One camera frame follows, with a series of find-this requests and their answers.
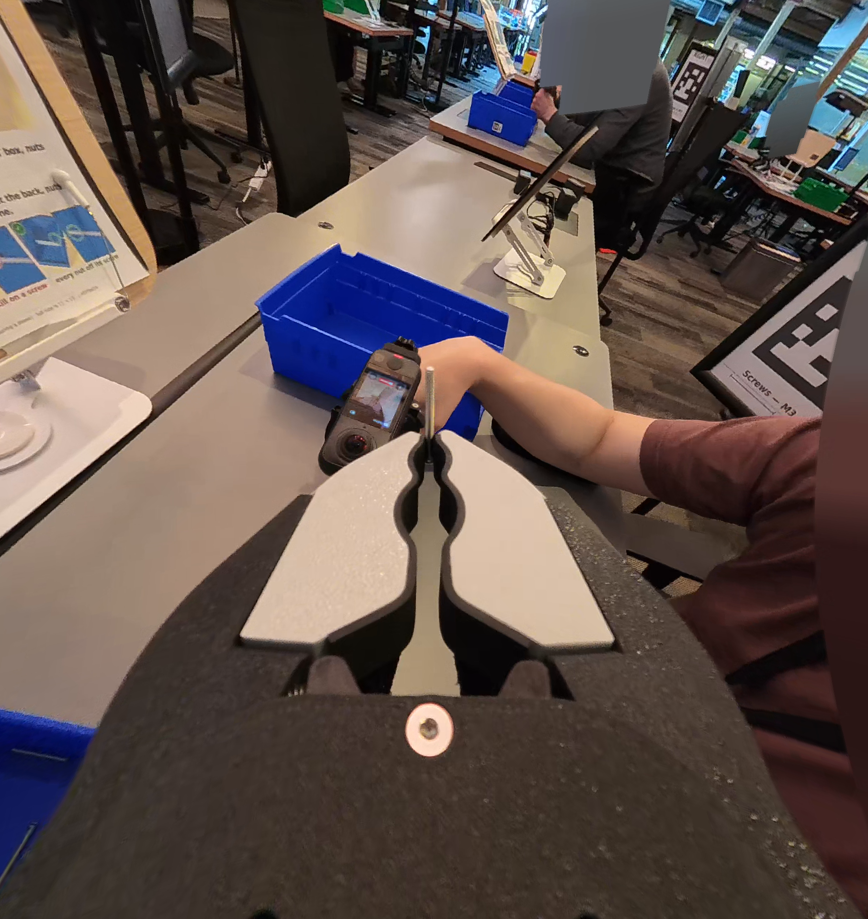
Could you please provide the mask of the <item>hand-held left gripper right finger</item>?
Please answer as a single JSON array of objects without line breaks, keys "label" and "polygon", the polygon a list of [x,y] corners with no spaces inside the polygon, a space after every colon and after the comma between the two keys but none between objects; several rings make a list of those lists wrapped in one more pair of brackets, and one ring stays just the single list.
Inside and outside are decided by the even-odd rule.
[{"label": "hand-held left gripper right finger", "polygon": [[451,431],[431,444],[446,532],[440,628],[458,657],[606,652],[615,636],[550,511],[512,466]]}]

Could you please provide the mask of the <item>blue divided plastic bin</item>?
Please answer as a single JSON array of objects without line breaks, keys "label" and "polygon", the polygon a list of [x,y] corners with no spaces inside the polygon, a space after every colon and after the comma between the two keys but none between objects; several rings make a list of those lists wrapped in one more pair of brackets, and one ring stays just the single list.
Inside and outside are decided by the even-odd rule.
[{"label": "blue divided plastic bin", "polygon": [[[29,848],[57,810],[94,735],[91,727],[0,708],[0,873],[28,825],[37,822]],[[32,759],[12,753],[12,748],[70,760]]]}]

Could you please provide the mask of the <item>person's right forearm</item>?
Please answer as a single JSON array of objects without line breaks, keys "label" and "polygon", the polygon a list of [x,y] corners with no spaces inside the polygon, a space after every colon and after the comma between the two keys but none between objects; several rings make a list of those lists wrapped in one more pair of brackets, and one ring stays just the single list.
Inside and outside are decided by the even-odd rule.
[{"label": "person's right forearm", "polygon": [[474,371],[470,389],[534,458],[598,485],[654,496],[641,469],[651,418],[602,407],[496,355]]}]

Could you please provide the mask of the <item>person's right hand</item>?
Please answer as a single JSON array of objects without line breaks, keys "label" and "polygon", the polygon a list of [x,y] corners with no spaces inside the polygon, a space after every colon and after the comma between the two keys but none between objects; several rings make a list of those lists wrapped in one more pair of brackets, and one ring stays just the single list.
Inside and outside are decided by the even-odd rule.
[{"label": "person's right hand", "polygon": [[494,401],[492,390],[508,361],[481,339],[466,336],[444,340],[419,351],[422,370],[434,373],[435,430],[443,429],[470,394],[484,411],[490,411]]}]

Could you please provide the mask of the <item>person in maroon shirt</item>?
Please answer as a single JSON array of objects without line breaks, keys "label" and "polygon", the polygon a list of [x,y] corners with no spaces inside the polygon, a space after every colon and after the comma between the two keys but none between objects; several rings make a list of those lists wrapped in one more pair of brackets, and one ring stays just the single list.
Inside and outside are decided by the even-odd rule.
[{"label": "person in maroon shirt", "polygon": [[868,823],[819,614],[815,484],[821,421],[655,421],[653,498],[746,532],[747,547],[674,601],[733,693],[785,807],[868,917]]}]

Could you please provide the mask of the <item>white document stand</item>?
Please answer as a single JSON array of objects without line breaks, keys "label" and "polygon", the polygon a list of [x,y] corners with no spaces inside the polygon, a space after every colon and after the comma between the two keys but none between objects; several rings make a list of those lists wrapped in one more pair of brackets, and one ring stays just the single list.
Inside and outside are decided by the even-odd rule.
[{"label": "white document stand", "polygon": [[122,315],[83,294],[0,334],[0,540],[152,414],[151,399],[59,352]]}]

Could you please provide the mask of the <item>white power strip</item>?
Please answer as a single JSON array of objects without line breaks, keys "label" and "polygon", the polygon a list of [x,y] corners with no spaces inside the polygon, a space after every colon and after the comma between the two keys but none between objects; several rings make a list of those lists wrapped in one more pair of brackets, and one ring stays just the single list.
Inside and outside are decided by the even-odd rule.
[{"label": "white power strip", "polygon": [[262,159],[253,176],[248,180],[244,190],[243,197],[234,209],[237,219],[244,225],[248,225],[251,220],[247,216],[247,207],[254,196],[262,189],[265,181],[271,173],[272,162],[269,159]]}]

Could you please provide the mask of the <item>black easel stand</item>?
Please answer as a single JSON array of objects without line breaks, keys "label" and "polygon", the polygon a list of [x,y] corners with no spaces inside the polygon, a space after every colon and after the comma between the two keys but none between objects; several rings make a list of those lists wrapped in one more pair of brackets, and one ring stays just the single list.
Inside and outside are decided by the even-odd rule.
[{"label": "black easel stand", "polygon": [[149,137],[159,116],[145,71],[141,18],[136,2],[68,2],[96,96],[131,203],[152,241],[160,267],[198,252],[192,193],[176,143],[157,151]]}]

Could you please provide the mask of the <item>wood-edged grey desk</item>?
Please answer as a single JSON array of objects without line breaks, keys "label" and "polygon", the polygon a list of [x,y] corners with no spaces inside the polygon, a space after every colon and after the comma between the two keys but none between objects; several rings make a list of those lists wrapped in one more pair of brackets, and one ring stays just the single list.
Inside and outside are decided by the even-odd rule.
[{"label": "wood-edged grey desk", "polygon": [[562,149],[544,132],[542,124],[525,146],[509,143],[499,137],[469,126],[469,112],[473,96],[469,95],[432,116],[428,121],[430,132],[451,144],[495,161],[504,167],[541,174],[552,163]]}]

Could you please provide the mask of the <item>black high-back chair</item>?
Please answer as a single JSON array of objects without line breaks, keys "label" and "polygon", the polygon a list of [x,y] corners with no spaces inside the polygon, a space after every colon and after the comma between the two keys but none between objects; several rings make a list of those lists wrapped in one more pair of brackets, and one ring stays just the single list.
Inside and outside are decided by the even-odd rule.
[{"label": "black high-back chair", "polygon": [[318,1],[230,2],[254,83],[278,212],[297,217],[350,178],[348,132]]}]

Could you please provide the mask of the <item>black framed marker sign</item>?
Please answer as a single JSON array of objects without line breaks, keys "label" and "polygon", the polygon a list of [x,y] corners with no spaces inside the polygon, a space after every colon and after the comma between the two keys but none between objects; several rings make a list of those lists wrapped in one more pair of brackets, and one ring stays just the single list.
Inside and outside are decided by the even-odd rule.
[{"label": "black framed marker sign", "polygon": [[868,215],[692,369],[726,417],[819,417],[845,305],[868,245]]}]

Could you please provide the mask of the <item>blue labelled storage bin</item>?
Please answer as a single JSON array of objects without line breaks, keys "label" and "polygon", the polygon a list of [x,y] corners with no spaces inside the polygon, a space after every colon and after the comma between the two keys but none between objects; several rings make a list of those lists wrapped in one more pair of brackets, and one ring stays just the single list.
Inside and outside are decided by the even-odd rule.
[{"label": "blue labelled storage bin", "polygon": [[534,95],[532,87],[516,81],[502,81],[496,91],[476,91],[472,96],[467,126],[509,144],[525,147],[538,122],[531,107]]}]

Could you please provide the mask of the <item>curved wooden document board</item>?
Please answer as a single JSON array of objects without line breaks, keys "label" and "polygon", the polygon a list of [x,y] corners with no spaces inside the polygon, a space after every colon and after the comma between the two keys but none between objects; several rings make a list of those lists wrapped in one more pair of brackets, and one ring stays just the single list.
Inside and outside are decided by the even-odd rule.
[{"label": "curved wooden document board", "polygon": [[523,76],[522,70],[517,66],[514,53],[507,44],[506,29],[516,29],[524,23],[519,11],[496,5],[492,1],[480,1],[482,18],[485,23],[485,32],[488,45],[495,58],[499,75],[502,79],[509,80]]}]

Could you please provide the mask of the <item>black mesh office chair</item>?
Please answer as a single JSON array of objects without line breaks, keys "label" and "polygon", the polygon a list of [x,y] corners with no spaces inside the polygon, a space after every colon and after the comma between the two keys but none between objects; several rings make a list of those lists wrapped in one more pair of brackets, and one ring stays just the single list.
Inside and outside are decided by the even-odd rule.
[{"label": "black mesh office chair", "polygon": [[702,167],[717,160],[742,120],[742,112],[708,102],[686,142],[666,156],[662,182],[653,190],[646,190],[637,174],[598,167],[597,186],[591,197],[594,236],[598,249],[609,249],[614,254],[597,286],[601,326],[612,324],[612,310],[603,299],[603,291],[620,263],[643,257],[668,205],[687,190]]}]

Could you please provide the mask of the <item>small marker board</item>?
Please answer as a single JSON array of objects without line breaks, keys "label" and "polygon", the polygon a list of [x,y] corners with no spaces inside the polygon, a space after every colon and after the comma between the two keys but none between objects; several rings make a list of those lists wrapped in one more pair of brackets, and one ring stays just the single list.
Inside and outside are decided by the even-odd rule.
[{"label": "small marker board", "polygon": [[681,125],[698,99],[717,57],[709,45],[693,41],[679,63],[672,82],[672,122]]}]

